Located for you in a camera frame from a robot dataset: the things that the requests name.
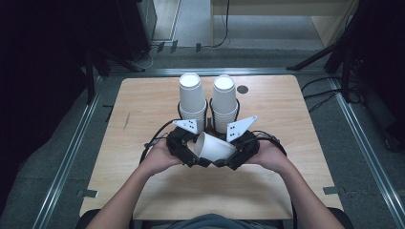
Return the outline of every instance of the stacked paper cups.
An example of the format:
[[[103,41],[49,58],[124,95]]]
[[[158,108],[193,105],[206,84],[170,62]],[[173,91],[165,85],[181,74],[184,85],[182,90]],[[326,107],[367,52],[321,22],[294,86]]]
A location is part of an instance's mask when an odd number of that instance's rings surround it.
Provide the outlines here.
[[[200,77],[185,73],[180,77],[180,113],[182,119],[197,119],[198,134],[204,130],[206,100]]]
[[[235,82],[229,75],[222,74],[215,78],[211,106],[215,130],[226,133],[227,124],[234,122],[238,113]]]

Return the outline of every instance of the forearm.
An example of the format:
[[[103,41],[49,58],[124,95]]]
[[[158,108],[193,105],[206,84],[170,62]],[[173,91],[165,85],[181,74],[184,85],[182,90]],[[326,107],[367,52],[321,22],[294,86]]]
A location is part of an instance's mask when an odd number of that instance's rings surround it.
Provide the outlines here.
[[[324,203],[312,192],[294,165],[280,173],[298,218],[304,228],[343,228]]]
[[[95,216],[88,228],[127,228],[140,193],[149,177],[141,169],[136,169]]]

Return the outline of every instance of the gray floor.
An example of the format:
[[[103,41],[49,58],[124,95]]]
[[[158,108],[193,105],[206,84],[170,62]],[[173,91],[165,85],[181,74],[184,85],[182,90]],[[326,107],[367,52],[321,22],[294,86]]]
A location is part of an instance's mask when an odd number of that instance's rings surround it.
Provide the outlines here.
[[[179,35],[179,32],[180,29],[177,28],[176,34]],[[196,39],[190,40],[190,44],[193,44]],[[77,196],[77,192],[87,188],[108,124],[106,119],[111,108],[104,105],[114,105],[120,82],[124,78],[142,75],[160,76],[163,73],[162,70],[176,74],[180,72],[178,69],[206,71],[207,68],[221,68],[233,73],[240,72],[239,68],[244,70],[266,68],[268,73],[287,73],[286,66],[296,64],[319,50],[315,47],[304,47],[304,44],[301,43],[302,47],[296,50],[288,48],[266,50],[266,47],[247,49],[244,46],[243,49],[228,47],[227,49],[202,49],[201,52],[195,52],[194,45],[191,45],[191,48],[178,47],[175,52],[171,52],[169,48],[162,52],[153,50],[151,51],[153,65],[145,73],[130,73],[112,63],[113,72],[109,78],[105,78],[94,115],[81,141],[73,167],[54,207],[47,228],[75,227],[82,202],[82,198]],[[327,58],[323,58],[301,73],[294,73],[299,84],[303,86],[313,79],[325,76],[322,73],[322,67],[326,60]],[[152,63],[151,61],[148,56],[145,56],[139,64],[148,66]],[[322,81],[308,87],[304,94],[329,89],[330,83]],[[307,105],[310,108],[324,98],[308,99]],[[86,108],[86,99],[86,92],[83,92],[83,95],[77,99],[66,114],[51,140],[32,154],[21,167],[9,195],[7,208],[0,218],[0,228],[32,228]],[[401,169],[405,165],[405,156],[386,150],[384,138],[363,105],[353,105],[353,108],[395,189],[403,197],[405,182]],[[354,227],[396,228],[387,203],[381,196],[370,168],[360,152],[352,130],[336,99],[328,101],[310,115],[330,166],[332,178],[339,190],[339,197]],[[290,228],[290,221],[287,221],[287,226]]]
[[[153,40],[172,40],[174,28],[179,15],[181,0],[154,0],[154,4],[158,20],[153,35]]]
[[[225,16],[214,17],[214,44],[224,40],[225,19]],[[174,40],[178,40],[180,47],[195,47],[196,43],[211,45],[209,0],[181,1]],[[319,50],[324,47],[309,16],[229,15],[227,39],[220,48]]]

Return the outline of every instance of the metal frame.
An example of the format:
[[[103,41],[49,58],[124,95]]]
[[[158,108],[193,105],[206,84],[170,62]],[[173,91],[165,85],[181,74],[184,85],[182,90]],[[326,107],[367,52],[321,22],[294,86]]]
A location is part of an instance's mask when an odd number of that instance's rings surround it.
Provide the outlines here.
[[[333,89],[339,89],[340,85],[336,79],[330,81],[330,85]],[[364,133],[355,113],[352,109],[352,105],[345,101],[342,94],[336,96],[339,102],[340,108],[342,109],[345,118],[348,120],[349,126],[352,129],[355,139],[360,147],[361,153],[365,158],[370,171],[373,174],[375,182],[382,194],[382,197],[387,203],[388,209],[394,218],[396,226],[398,228],[405,228],[405,211],[403,203],[396,192],[394,186],[392,185],[387,173],[385,172],[383,166],[379,162],[378,156],[373,150],[366,134]]]
[[[101,76],[99,76],[96,86],[99,88],[103,85],[103,83],[103,79],[101,78]],[[47,224],[53,213],[53,209],[59,199],[60,194],[62,193],[63,186],[65,185],[66,179],[75,161],[75,156],[78,148],[80,147],[81,140],[86,133],[90,119],[92,118],[93,112],[95,111],[98,98],[99,92],[96,94],[92,102],[86,106],[83,116],[81,117],[80,122],[75,130],[72,141],[69,144],[68,150],[63,157],[55,178],[53,179],[53,183],[51,184],[51,187],[49,188],[45,196],[44,202],[41,206],[41,210],[39,211],[32,228],[47,227]]]
[[[230,75],[271,75],[271,74],[309,74],[320,73],[325,74],[322,68],[306,68],[300,72],[287,71],[286,68],[196,68],[196,69],[155,69],[141,73],[129,73],[123,68],[115,68],[112,70],[113,75],[124,75],[128,78],[140,77],[179,77],[184,73],[197,73],[199,76],[212,76],[220,74]]]

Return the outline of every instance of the person's left hand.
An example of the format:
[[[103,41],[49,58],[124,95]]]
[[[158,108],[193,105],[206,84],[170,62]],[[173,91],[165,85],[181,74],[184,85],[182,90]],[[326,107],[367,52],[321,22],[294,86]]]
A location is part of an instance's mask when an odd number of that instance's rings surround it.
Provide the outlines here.
[[[139,169],[143,169],[151,177],[178,164],[181,164],[181,161],[170,155],[166,140],[161,139],[141,162]]]

